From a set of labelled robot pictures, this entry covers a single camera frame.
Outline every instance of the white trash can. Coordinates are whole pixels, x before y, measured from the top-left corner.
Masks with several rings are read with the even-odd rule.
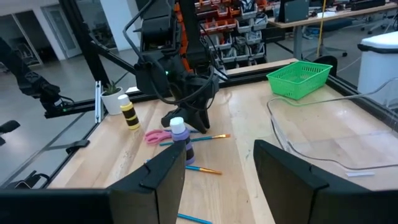
[[[365,38],[358,49],[362,51],[360,93],[370,93],[391,78],[398,78],[398,32]],[[392,82],[370,98],[382,105],[398,105],[398,82]]]

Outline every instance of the yellow and black bottle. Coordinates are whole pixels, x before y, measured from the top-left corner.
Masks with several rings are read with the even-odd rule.
[[[118,100],[120,102],[120,108],[123,112],[124,117],[126,118],[126,122],[127,125],[129,126],[129,129],[135,130],[139,128],[138,117],[129,99],[129,96],[123,94],[118,97]]]

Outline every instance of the white flower pot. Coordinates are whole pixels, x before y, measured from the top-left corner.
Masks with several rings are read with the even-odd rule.
[[[121,114],[122,111],[120,109],[120,103],[118,100],[118,97],[123,95],[123,88],[118,87],[119,91],[115,94],[112,95],[108,95],[108,96],[104,96],[105,92],[102,92],[101,94],[101,98],[102,98],[102,102],[105,105],[106,110],[108,111],[109,115],[117,115],[117,114]]]

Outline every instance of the table leg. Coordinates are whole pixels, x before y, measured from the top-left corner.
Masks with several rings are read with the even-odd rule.
[[[303,34],[302,34],[302,26],[294,27],[294,42],[293,42],[293,56],[301,60],[302,54],[302,42],[303,42]]]

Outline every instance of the scissors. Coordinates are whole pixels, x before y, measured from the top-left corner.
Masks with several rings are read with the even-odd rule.
[[[190,129],[189,130],[191,133],[198,133],[199,131]],[[169,139],[172,137],[171,130],[161,130],[161,129],[155,129],[153,131],[149,131],[148,133],[145,134],[145,141],[148,144],[158,144],[164,139]]]

